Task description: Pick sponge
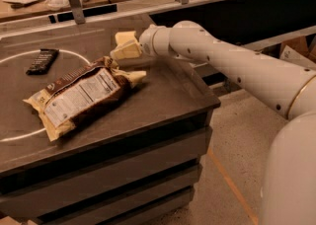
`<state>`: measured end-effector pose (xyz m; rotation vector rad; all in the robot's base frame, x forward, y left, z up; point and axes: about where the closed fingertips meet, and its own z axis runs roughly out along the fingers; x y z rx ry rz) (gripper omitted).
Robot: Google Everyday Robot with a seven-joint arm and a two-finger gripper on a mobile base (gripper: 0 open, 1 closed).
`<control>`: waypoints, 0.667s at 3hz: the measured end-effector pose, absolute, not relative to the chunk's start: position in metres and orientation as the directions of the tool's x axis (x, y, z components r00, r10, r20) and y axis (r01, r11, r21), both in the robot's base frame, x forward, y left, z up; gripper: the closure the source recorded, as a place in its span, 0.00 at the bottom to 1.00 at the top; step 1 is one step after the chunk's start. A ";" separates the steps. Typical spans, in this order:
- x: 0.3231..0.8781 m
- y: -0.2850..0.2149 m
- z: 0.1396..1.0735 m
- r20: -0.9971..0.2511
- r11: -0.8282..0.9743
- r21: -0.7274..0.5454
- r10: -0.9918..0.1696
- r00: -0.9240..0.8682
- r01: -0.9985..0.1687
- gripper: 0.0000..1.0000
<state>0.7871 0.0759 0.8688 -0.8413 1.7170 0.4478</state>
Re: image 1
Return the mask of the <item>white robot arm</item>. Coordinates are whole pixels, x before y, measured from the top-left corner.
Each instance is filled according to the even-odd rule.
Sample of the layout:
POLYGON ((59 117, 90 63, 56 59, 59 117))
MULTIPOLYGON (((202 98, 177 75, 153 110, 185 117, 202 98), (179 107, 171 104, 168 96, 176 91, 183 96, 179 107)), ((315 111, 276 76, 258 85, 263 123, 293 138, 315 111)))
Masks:
POLYGON ((316 225, 316 71, 217 39, 197 23, 116 34, 111 57, 210 64, 288 120, 272 143, 259 225, 316 225))

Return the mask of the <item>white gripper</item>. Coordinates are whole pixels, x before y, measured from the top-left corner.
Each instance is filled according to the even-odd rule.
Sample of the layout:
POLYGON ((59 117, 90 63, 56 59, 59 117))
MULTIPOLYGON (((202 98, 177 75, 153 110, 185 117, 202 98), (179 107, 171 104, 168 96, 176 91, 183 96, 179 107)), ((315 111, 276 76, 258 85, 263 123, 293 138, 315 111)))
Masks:
POLYGON ((149 66, 157 58, 153 46, 154 35, 157 31, 158 27, 156 25, 150 25, 139 36, 140 45, 135 40, 118 44, 117 47, 110 52, 111 58, 115 60, 125 59, 122 62, 122 67, 127 69, 140 69, 149 66))

